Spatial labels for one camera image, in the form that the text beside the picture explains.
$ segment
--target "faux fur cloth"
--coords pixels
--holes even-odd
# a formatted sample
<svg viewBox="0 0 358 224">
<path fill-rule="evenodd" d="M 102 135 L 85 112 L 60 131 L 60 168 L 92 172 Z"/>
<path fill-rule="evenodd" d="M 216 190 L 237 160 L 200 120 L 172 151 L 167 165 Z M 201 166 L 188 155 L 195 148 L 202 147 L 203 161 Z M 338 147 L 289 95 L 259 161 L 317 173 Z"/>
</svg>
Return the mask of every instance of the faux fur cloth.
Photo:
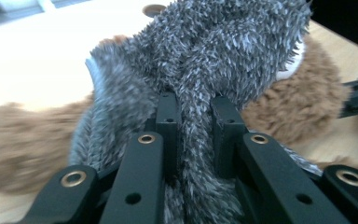
<svg viewBox="0 0 358 224">
<path fill-rule="evenodd" d="M 239 110 L 267 89 L 306 33 L 306 1 L 180 1 L 121 45 L 95 48 L 86 65 L 94 103 L 75 131 L 70 164 L 97 171 L 119 161 L 156 113 L 158 95 L 181 106 L 180 174 L 165 185 L 165 223 L 242 223 L 233 179 L 213 169 L 210 102 Z"/>
<path fill-rule="evenodd" d="M 116 43 L 120 44 L 125 39 L 125 36 L 115 36 L 112 39 L 106 39 L 102 44 Z M 342 85 L 338 82 L 323 81 L 324 79 L 330 79 L 331 76 L 337 74 L 331 74 L 329 71 L 335 70 L 334 65 L 329 61 L 326 63 L 320 63 L 318 61 L 318 55 L 325 55 L 323 49 L 319 49 L 319 54 L 315 53 L 310 56 L 309 52 L 312 51 L 314 41 L 310 38 L 306 38 L 306 43 L 310 47 L 305 53 L 306 61 L 301 64 L 300 69 L 295 73 L 294 77 L 303 77 L 301 71 L 305 71 L 301 67 L 308 67 L 307 64 L 312 64 L 312 70 L 307 74 L 311 77 L 318 77 L 319 81 L 325 86 L 317 86 L 321 89 L 339 90 Z M 295 86 L 290 84 L 291 78 L 284 83 L 287 85 L 284 90 L 289 90 L 289 87 Z M 306 78 L 303 81 L 313 81 L 314 79 Z M 274 83 L 272 89 L 280 82 Z M 303 91 L 298 88 L 291 88 L 296 91 L 289 95 L 289 97 L 301 97 L 308 98 L 314 97 L 313 95 L 320 95 L 318 91 Z M 273 98 L 271 101 L 276 101 L 286 98 L 286 91 L 276 91 L 279 94 L 278 97 Z M 337 97 L 331 97 L 327 95 L 321 99 L 321 104 L 317 105 L 339 105 L 340 101 L 337 101 Z M 62 108 L 54 108 L 44 112 L 30 112 L 18 109 L 16 105 L 2 105 L 0 106 L 0 192 L 6 193 L 28 193 L 32 191 L 38 191 L 40 188 L 51 178 L 51 176 L 58 170 L 62 169 L 67 164 L 67 154 L 72 138 L 72 133 L 76 127 L 76 124 L 81 117 L 81 114 L 91 105 L 92 96 L 88 97 L 82 102 L 70 104 Z M 285 101 L 281 106 L 287 106 L 288 108 L 295 108 L 294 105 L 290 105 L 292 101 Z M 271 115 L 271 125 L 281 126 L 285 122 L 282 119 L 275 119 L 276 107 L 266 106 L 261 107 L 262 111 Z M 338 111 L 340 107 L 326 107 L 328 111 Z M 246 110 L 247 115 L 251 115 L 249 111 L 260 111 L 260 104 L 250 103 Z M 252 125 L 252 128 L 263 130 L 263 127 L 257 127 L 251 121 L 252 117 L 246 117 L 248 125 Z M 325 127 L 330 124 L 330 120 L 327 120 Z M 318 126 L 313 126 L 313 123 L 309 123 L 309 126 L 297 125 L 293 123 L 294 133 L 305 133 L 308 129 L 317 130 Z M 294 133 L 290 133 L 291 130 L 286 130 L 287 136 L 291 136 Z M 282 136 L 280 140 L 284 144 L 289 144 L 290 139 L 285 139 Z"/>
</svg>

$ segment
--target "brown fur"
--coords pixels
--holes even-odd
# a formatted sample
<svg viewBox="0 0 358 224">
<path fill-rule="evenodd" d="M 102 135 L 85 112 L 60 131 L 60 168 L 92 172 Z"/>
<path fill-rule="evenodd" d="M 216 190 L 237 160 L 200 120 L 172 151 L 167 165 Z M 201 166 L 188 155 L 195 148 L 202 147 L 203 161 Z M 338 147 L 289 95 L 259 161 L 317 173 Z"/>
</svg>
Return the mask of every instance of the brown fur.
<svg viewBox="0 0 358 224">
<path fill-rule="evenodd" d="M 121 43 L 125 38 L 119 35 L 100 44 Z M 285 144 L 326 131 L 348 95 L 324 50 L 311 39 L 306 42 L 308 51 L 298 72 L 275 83 L 242 113 L 248 126 Z M 0 106 L 0 192 L 40 190 L 61 170 L 66 165 L 72 132 L 91 104 L 92 96 L 38 113 L 15 105 Z"/>
<path fill-rule="evenodd" d="M 0 106 L 0 191 L 39 190 L 66 165 L 72 132 L 91 99 L 44 112 Z"/>
<path fill-rule="evenodd" d="M 246 124 L 293 147 L 329 131 L 349 89 L 321 45 L 305 38 L 307 51 L 296 73 L 274 83 L 242 112 Z"/>
</svg>

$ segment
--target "stuffed animal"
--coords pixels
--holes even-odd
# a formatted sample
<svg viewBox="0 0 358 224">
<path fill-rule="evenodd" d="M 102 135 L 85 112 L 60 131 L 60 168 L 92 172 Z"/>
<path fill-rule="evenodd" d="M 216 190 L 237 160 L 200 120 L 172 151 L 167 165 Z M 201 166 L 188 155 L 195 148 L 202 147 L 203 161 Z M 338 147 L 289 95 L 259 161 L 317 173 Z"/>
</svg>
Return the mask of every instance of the stuffed animal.
<svg viewBox="0 0 358 224">
<path fill-rule="evenodd" d="M 0 107 L 0 173 L 7 174 L 1 175 L 0 190 L 23 189 L 24 185 L 38 189 L 66 164 L 70 145 L 70 164 L 104 169 L 122 157 L 131 133 L 154 115 L 158 93 L 170 90 L 182 104 L 181 131 L 186 144 L 185 168 L 177 182 L 183 191 L 169 184 L 166 188 L 172 195 L 168 200 L 180 206 L 172 208 L 166 202 L 166 223 L 184 221 L 185 213 L 187 221 L 197 223 L 240 221 L 243 214 L 232 182 L 217 178 L 212 171 L 210 99 L 216 93 L 228 96 L 239 110 L 244 109 L 248 125 L 284 144 L 305 137 L 292 138 L 290 128 L 277 128 L 290 121 L 274 116 L 277 106 L 269 103 L 276 100 L 287 108 L 303 110 L 291 119 L 325 121 L 323 125 L 304 121 L 307 125 L 301 123 L 297 132 L 328 127 L 347 93 L 334 65 L 318 61 L 320 55 L 326 58 L 324 50 L 304 36 L 309 18 L 305 1 L 181 1 L 167 7 L 134 38 L 104 40 L 88 60 L 95 88 L 84 102 L 41 113 L 13 105 Z M 288 79 L 273 83 L 292 61 L 292 50 L 302 39 L 307 49 L 299 67 Z M 302 81 L 331 90 L 325 91 L 322 107 L 301 104 L 313 99 L 317 91 L 303 91 Z M 252 123 L 260 119 L 252 110 L 260 108 L 265 110 L 263 116 L 271 115 L 267 124 Z M 319 112 L 324 110 L 330 115 L 327 118 Z M 183 209 L 183 203 L 194 209 Z"/>
</svg>

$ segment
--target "brass screw hole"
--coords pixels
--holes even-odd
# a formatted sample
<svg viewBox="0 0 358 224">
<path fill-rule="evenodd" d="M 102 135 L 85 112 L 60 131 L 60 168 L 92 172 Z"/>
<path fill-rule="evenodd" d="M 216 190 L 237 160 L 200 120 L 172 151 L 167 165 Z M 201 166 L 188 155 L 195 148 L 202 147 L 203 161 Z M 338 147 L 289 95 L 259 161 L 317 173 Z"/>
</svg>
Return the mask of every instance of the brass screw hole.
<svg viewBox="0 0 358 224">
<path fill-rule="evenodd" d="M 265 136 L 258 134 L 253 135 L 251 139 L 257 144 L 266 144 L 269 142 L 269 140 Z"/>
<path fill-rule="evenodd" d="M 66 188 L 72 188 L 81 184 L 86 179 L 84 171 L 73 171 L 61 179 L 61 184 Z"/>
<path fill-rule="evenodd" d="M 156 137 L 151 134 L 144 134 L 138 138 L 138 142 L 142 144 L 150 144 L 156 140 Z"/>
<path fill-rule="evenodd" d="M 338 170 L 336 172 L 338 179 L 344 183 L 358 187 L 358 174 L 348 170 Z"/>
<path fill-rule="evenodd" d="M 150 18 L 154 18 L 159 15 L 166 7 L 163 5 L 148 5 L 142 9 L 142 12 Z"/>
</svg>

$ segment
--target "table surface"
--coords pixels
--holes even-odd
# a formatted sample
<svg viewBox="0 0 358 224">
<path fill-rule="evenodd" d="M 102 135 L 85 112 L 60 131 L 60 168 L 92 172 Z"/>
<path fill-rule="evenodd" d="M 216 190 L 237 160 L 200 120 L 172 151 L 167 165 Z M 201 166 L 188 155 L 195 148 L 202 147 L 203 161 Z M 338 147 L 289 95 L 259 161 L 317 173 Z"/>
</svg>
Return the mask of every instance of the table surface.
<svg viewBox="0 0 358 224">
<path fill-rule="evenodd" d="M 84 65 L 89 50 L 105 37 L 142 30 L 151 21 L 141 12 L 149 3 L 118 7 L 95 0 L 0 25 L 0 105 L 18 102 L 42 110 L 83 99 L 92 90 Z M 358 78 L 357 45 L 313 21 L 310 35 L 328 50 L 342 82 Z M 358 162 L 358 116 L 335 120 L 330 133 L 294 150 L 313 161 L 341 156 Z M 22 218 L 34 196 L 0 194 L 0 223 Z"/>
</svg>

